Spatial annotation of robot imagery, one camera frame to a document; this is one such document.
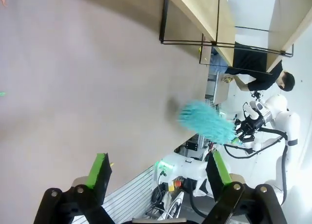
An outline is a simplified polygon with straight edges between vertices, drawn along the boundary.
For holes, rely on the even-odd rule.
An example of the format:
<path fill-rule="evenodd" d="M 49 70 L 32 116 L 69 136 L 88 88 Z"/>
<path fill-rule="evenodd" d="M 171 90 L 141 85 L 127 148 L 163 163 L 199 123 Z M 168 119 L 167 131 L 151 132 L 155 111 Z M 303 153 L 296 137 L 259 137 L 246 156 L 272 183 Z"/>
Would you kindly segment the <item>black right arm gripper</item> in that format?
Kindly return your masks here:
<path fill-rule="evenodd" d="M 251 115 L 234 126 L 239 132 L 233 143 L 253 142 L 253 134 L 265 125 L 263 115 L 252 119 Z M 209 155 L 206 173 L 216 204 L 204 219 L 205 224 L 227 224 L 231 217 L 244 215 L 251 224 L 285 224 L 287 222 L 274 189 L 269 184 L 255 188 L 241 182 L 233 182 L 219 152 Z"/>

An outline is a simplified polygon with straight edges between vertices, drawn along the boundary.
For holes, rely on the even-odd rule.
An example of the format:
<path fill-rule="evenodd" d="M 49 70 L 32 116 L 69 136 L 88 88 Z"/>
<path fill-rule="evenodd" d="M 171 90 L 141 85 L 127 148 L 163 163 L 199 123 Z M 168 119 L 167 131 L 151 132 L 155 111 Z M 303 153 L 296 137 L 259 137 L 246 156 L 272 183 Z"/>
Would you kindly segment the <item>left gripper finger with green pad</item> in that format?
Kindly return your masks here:
<path fill-rule="evenodd" d="M 112 224 L 114 221 L 102 207 L 111 173 L 108 154 L 98 153 L 86 182 L 66 192 L 55 187 L 45 191 L 34 223 L 71 224 L 82 215 L 90 224 Z"/>

